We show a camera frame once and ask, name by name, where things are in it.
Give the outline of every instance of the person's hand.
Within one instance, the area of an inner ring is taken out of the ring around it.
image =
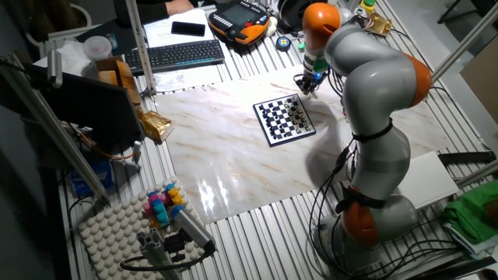
[[[188,0],[173,0],[172,2],[166,3],[166,9],[168,10],[168,15],[170,16],[190,11],[193,8],[194,6]]]

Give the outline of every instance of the cardboard box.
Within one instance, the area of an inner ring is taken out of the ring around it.
[[[498,124],[498,37],[495,37],[460,72],[475,96]]]
[[[97,61],[96,67],[99,70],[99,80],[101,82],[126,88],[133,105],[138,106],[142,103],[132,71],[130,71],[128,64],[123,62],[121,56]]]

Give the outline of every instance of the yellow lego brick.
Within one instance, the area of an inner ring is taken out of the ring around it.
[[[150,227],[156,228],[156,229],[161,229],[161,225],[159,224],[159,221],[157,220],[156,217],[154,217],[150,220]]]
[[[178,194],[177,196],[175,196],[174,198],[171,198],[173,200],[173,203],[175,205],[185,205],[184,203],[184,200],[181,198],[181,195]]]
[[[170,198],[174,198],[178,195],[178,189],[174,187],[168,191],[168,194],[170,195]]]

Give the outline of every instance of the metal pole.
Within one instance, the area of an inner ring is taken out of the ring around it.
[[[472,174],[461,178],[457,181],[457,186],[463,188],[469,184],[475,183],[481,180],[483,177],[489,176],[498,171],[498,159],[493,160],[491,163],[486,164],[484,167],[473,172]]]
[[[149,54],[147,53],[146,41],[142,34],[142,24],[140,23],[139,8],[135,0],[126,0],[126,7],[132,22],[133,34],[135,42],[139,49],[140,62],[142,63],[143,74],[146,77],[147,90],[150,95],[156,94],[156,84],[154,83],[153,70],[150,68]]]
[[[16,57],[10,57],[9,62],[19,68],[23,66]],[[16,91],[20,99],[26,104],[33,116],[40,122],[41,126],[55,142],[55,145],[64,153],[64,156],[75,167],[93,193],[105,204],[109,204],[109,197],[103,188],[99,178],[93,172],[90,165],[76,148],[69,135],[62,130],[61,123],[55,117],[54,112],[43,98],[40,91],[31,87],[26,75],[8,66],[0,66],[0,74]]]
[[[447,56],[433,73],[433,84],[472,46],[484,30],[498,19],[498,4],[481,19],[477,26],[464,38],[457,49]]]

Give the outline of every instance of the plastic cup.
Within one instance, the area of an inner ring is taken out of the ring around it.
[[[102,36],[88,38],[83,45],[83,51],[91,61],[100,61],[112,56],[112,46],[109,40]]]

